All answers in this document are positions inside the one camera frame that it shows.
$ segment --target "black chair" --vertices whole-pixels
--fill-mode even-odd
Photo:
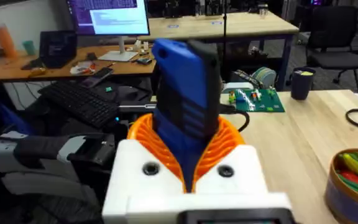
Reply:
[[[348,47],[356,34],[357,8],[352,6],[318,7],[313,11],[311,34],[306,45],[309,67],[340,70],[333,83],[347,70],[353,70],[358,90],[358,55],[350,52],[328,52],[327,48]]]

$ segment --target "wooden table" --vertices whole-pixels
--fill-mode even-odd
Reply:
[[[288,194],[297,222],[337,223],[323,195],[333,155],[358,148],[358,128],[345,119],[358,108],[358,97],[350,90],[312,91],[305,101],[278,94],[286,112],[249,113],[241,135],[258,150],[269,191]],[[227,103],[227,95],[221,101]],[[224,116],[238,126],[244,122],[241,115]],[[358,121],[358,114],[352,118]]]
[[[150,35],[140,36],[139,40],[153,41],[157,38],[175,40],[198,39],[203,42],[223,40],[222,16],[184,16],[181,18],[149,19]],[[282,90],[287,74],[288,60],[294,34],[299,29],[275,14],[269,12],[264,18],[259,14],[236,12],[227,14],[227,41],[259,40],[259,48],[264,49],[265,40],[284,39],[282,62],[277,71],[276,89]]]
[[[80,48],[77,51],[77,56],[67,65],[60,69],[48,69],[45,75],[39,75],[36,77],[29,77],[29,70],[21,70],[21,67],[30,62],[33,59],[36,59],[36,56],[23,56],[15,59],[8,58],[0,58],[0,100],[8,106],[10,109],[15,110],[15,106],[13,105],[3,83],[6,82],[41,82],[48,80],[60,80],[60,79],[77,79],[84,78],[89,76],[90,74],[84,75],[72,75],[70,73],[70,69],[75,62],[82,61],[86,58],[87,53],[95,53],[97,57],[100,57],[107,53],[110,50],[119,50],[118,46],[104,46],[104,47],[84,47]],[[105,66],[110,65],[112,62],[110,61],[95,61],[96,70],[103,68]],[[150,65],[140,65],[138,63],[132,62],[115,62],[115,64],[111,67],[114,69],[114,73],[112,77],[117,76],[126,76],[133,77],[133,75],[137,75],[140,77],[147,77],[153,73],[156,61]]]

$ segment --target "green cup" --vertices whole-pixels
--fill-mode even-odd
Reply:
[[[28,55],[35,55],[34,42],[32,40],[24,41],[23,47]]]

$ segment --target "black screw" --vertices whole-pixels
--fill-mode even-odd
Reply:
[[[218,173],[222,177],[232,177],[234,175],[234,169],[231,166],[221,165],[218,167]]]
[[[160,165],[155,162],[148,162],[143,166],[143,173],[146,175],[155,175],[160,171]]]

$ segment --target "computer monitor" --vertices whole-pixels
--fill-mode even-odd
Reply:
[[[78,35],[150,35],[145,0],[67,0]]]

